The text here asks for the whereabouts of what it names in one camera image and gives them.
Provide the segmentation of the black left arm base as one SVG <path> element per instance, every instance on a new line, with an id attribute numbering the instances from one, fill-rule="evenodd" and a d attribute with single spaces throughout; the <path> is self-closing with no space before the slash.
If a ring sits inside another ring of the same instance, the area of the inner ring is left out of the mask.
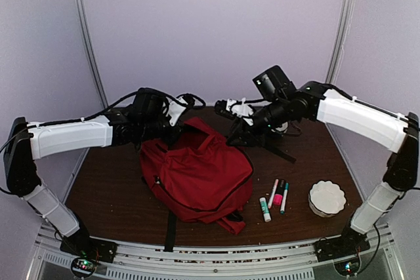
<path id="1" fill-rule="evenodd" d="M 90 236 L 85 226 L 70 236 L 62 235 L 60 250 L 95 262 L 112 263 L 117 252 L 117 243 Z"/>

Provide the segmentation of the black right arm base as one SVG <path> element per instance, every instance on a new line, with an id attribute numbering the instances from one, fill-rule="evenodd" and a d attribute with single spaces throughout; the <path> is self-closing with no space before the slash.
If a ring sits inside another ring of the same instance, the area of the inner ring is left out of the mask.
<path id="1" fill-rule="evenodd" d="M 338 237 L 322 238 L 314 243 L 314 252 L 319 262 L 357 255 L 358 251 L 371 248 L 366 234 L 345 228 Z"/>

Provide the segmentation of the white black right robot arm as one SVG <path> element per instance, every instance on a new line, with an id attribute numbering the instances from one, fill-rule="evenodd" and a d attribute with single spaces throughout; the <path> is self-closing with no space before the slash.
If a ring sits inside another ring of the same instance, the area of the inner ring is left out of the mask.
<path id="1" fill-rule="evenodd" d="M 383 110 L 328 83 L 309 81 L 296 88 L 279 66 L 262 72 L 253 83 L 267 105 L 254 110 L 250 100 L 228 99 L 215 106 L 220 115 L 234 121 L 230 145 L 259 146 L 284 157 L 285 153 L 268 145 L 265 136 L 284 123 L 308 119 L 350 130 L 391 151 L 381 183 L 355 210 L 337 239 L 337 250 L 351 254 L 378 219 L 417 183 L 418 116 Z"/>

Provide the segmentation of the white green glue stick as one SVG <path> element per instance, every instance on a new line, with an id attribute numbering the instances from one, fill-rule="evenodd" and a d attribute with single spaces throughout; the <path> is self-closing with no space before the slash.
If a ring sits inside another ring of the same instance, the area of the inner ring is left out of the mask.
<path id="1" fill-rule="evenodd" d="M 261 210 L 262 210 L 262 216 L 265 222 L 269 222 L 271 221 L 271 215 L 270 215 L 270 211 L 268 208 L 268 203 L 266 202 L 266 198 L 265 197 L 261 197 L 259 199 L 259 203 L 261 206 Z"/>

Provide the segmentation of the red backpack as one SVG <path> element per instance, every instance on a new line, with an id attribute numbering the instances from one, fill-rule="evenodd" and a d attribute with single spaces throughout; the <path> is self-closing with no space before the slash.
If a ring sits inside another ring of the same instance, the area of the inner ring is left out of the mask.
<path id="1" fill-rule="evenodd" d="M 244 229 L 240 212 L 253 190 L 252 162 L 203 119 L 187 119 L 172 144 L 143 142 L 139 157 L 144 181 L 169 209 L 166 252 L 175 246 L 178 220 L 217 223 L 233 235 Z"/>

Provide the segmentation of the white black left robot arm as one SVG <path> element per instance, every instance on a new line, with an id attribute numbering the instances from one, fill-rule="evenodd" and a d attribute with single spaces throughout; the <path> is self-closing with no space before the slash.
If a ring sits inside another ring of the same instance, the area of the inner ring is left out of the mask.
<path id="1" fill-rule="evenodd" d="M 105 148 L 162 138 L 176 130 L 180 116 L 194 105 L 189 96 L 173 97 L 150 88 L 130 94 L 134 101 L 125 108 L 114 104 L 88 117 L 29 123 L 14 120 L 9 138 L 1 147 L 6 194 L 25 200 L 48 220 L 62 240 L 80 256 L 90 255 L 94 241 L 79 219 L 44 184 L 35 161 L 46 156 L 85 148 Z"/>

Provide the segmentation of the white pink marker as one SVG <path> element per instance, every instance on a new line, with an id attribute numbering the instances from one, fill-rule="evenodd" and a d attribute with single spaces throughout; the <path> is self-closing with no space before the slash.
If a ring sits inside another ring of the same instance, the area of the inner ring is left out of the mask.
<path id="1" fill-rule="evenodd" d="M 272 187 L 270 198 L 269 198 L 268 203 L 267 203 L 268 209 L 271 209 L 271 207 L 273 205 L 273 201 L 274 201 L 274 197 L 275 197 L 275 194 L 276 194 L 276 190 L 277 190 L 278 184 L 279 184 L 279 179 L 277 178 L 274 181 L 274 185 Z"/>

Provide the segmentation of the black pink highlighter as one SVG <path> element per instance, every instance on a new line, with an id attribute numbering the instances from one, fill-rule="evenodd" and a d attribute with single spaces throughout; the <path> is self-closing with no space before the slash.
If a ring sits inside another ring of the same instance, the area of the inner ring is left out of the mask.
<path id="1" fill-rule="evenodd" d="M 277 185 L 274 198 L 273 198 L 273 205 L 280 206 L 282 204 L 282 199 L 284 196 L 286 181 L 281 179 Z"/>

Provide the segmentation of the white teal marker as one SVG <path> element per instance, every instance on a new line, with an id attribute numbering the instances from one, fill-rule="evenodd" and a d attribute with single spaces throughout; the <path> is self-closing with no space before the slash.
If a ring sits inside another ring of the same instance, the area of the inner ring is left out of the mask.
<path id="1" fill-rule="evenodd" d="M 285 189 L 284 189 L 284 192 L 283 192 L 282 203 L 281 203 L 281 206 L 280 206 L 280 214 L 285 214 L 285 206 L 286 206 L 288 191 L 289 191 L 289 183 L 287 182 L 285 184 Z"/>

